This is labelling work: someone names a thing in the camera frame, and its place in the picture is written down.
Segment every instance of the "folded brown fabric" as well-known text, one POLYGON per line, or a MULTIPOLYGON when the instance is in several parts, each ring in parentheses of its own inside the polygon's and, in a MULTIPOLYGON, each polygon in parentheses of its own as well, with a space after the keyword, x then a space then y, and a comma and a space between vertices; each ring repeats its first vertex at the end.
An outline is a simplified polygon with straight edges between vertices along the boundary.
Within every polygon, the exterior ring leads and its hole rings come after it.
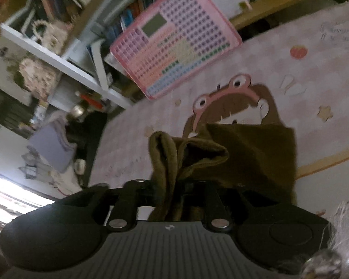
POLYGON ((149 153, 160 202, 149 220, 181 219, 173 192, 176 182, 188 178, 216 180, 228 188, 244 185, 273 200, 292 201, 295 138, 282 125, 206 124, 192 138, 158 131, 149 138, 149 153))

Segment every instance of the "star illustration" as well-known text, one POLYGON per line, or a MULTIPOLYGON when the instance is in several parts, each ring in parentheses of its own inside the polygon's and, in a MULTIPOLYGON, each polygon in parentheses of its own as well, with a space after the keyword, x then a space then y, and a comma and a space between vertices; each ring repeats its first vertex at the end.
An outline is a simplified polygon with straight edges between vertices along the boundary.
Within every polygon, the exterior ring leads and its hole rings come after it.
POLYGON ((320 119, 322 119, 322 121, 325 123, 326 121, 328 121, 329 119, 331 119, 333 117, 333 113, 331 111, 331 107, 330 106, 326 106, 326 107, 325 106, 320 106, 317 116, 320 119))

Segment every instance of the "pink headband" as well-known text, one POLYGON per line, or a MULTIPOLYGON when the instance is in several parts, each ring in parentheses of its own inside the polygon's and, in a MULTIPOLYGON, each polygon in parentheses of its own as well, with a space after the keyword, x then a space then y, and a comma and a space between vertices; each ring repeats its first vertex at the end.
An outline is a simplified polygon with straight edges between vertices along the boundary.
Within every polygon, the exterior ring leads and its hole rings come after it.
POLYGON ((203 94, 198 97, 193 104, 195 119, 192 131, 196 131, 196 127, 198 126, 203 112, 207 109, 207 106, 225 95, 240 93, 250 97, 257 103, 260 100, 260 97, 256 94, 256 92, 249 88, 250 85, 251 76, 248 74, 240 73, 232 77, 226 89, 217 91, 212 96, 209 96, 209 94, 203 94))

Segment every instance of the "white shelf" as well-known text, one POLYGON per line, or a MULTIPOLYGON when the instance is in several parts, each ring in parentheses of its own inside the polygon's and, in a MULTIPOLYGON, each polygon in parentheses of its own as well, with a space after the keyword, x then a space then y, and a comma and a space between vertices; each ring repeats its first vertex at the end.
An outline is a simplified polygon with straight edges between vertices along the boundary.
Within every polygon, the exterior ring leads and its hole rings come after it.
POLYGON ((5 23, 2 23, 0 27, 2 36, 6 37, 8 40, 14 42, 24 50, 32 53, 39 59, 42 59, 46 63, 52 65, 54 68, 62 71, 63 73, 67 74, 68 76, 72 77, 73 79, 77 80, 93 91, 101 94, 103 97, 109 99, 110 101, 125 109, 133 105, 133 103, 128 98, 122 96, 115 90, 103 90, 93 76, 74 66, 66 59, 56 55, 55 53, 52 53, 40 44, 32 41, 27 37, 24 37, 20 32, 16 31, 5 23))

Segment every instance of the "gray lcd screen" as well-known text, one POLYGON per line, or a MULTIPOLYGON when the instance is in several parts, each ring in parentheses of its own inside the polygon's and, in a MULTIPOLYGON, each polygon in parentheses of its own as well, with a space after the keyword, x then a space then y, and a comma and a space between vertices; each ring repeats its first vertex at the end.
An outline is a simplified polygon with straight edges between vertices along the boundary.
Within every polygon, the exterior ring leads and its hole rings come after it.
POLYGON ((166 24, 166 22, 166 19, 164 19, 160 13, 157 13, 142 27, 142 31, 147 35, 147 37, 151 37, 160 27, 166 24))

